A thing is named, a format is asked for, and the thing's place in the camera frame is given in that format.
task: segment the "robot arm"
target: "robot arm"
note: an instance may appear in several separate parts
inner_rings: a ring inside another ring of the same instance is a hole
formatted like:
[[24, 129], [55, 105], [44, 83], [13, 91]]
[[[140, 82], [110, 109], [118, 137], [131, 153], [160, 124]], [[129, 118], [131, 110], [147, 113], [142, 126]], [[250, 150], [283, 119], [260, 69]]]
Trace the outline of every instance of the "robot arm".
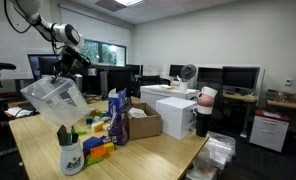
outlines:
[[52, 42], [64, 43], [60, 52], [60, 61], [56, 64], [56, 71], [61, 75], [83, 74], [81, 69], [88, 68], [91, 63], [87, 61], [78, 51], [84, 44], [83, 37], [70, 24], [56, 24], [45, 21], [38, 13], [42, 0], [9, 0], [16, 11], [32, 25], [45, 40]]
[[38, 11], [42, 0], [9, 0], [17, 12], [47, 41], [52, 39], [56, 42], [64, 43], [67, 46], [78, 47], [82, 45], [83, 39], [76, 29], [70, 24], [56, 24], [45, 21]]

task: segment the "ceiling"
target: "ceiling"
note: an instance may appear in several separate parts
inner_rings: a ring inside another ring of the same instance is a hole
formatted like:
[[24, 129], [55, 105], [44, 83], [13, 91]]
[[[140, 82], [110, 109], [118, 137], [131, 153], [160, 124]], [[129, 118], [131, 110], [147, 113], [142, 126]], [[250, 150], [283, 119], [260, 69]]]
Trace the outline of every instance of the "ceiling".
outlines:
[[100, 0], [69, 0], [108, 14], [131, 24], [140, 24], [165, 17], [231, 3], [237, 0], [144, 0], [145, 2], [112, 12], [95, 3]]

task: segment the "cardboard box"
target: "cardboard box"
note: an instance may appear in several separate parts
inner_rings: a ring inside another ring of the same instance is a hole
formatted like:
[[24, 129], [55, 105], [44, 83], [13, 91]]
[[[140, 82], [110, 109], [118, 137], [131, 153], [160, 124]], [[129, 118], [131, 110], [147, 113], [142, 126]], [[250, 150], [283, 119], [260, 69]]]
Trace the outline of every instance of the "cardboard box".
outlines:
[[145, 111], [147, 117], [128, 119], [129, 140], [158, 136], [161, 134], [161, 116], [146, 103], [133, 104]]

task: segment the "clear plastic container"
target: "clear plastic container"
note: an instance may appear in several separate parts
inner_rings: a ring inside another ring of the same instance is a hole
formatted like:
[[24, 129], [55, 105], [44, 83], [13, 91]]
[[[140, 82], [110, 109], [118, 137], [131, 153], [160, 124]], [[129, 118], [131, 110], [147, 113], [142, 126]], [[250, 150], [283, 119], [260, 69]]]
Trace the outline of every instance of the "clear plastic container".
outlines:
[[58, 126], [72, 126], [90, 113], [85, 99], [73, 80], [45, 76], [21, 90], [21, 93], [39, 111], [43, 118]]

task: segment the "white cylinder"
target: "white cylinder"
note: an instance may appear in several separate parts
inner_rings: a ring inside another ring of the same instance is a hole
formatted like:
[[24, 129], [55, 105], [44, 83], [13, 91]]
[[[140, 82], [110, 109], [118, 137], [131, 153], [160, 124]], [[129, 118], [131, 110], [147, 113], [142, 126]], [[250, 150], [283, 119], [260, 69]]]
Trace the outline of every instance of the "white cylinder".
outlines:
[[73, 175], [78, 173], [85, 162], [80, 142], [69, 146], [61, 146], [60, 170], [64, 175]]
[[179, 84], [179, 92], [186, 93], [188, 89], [188, 82], [180, 82]]

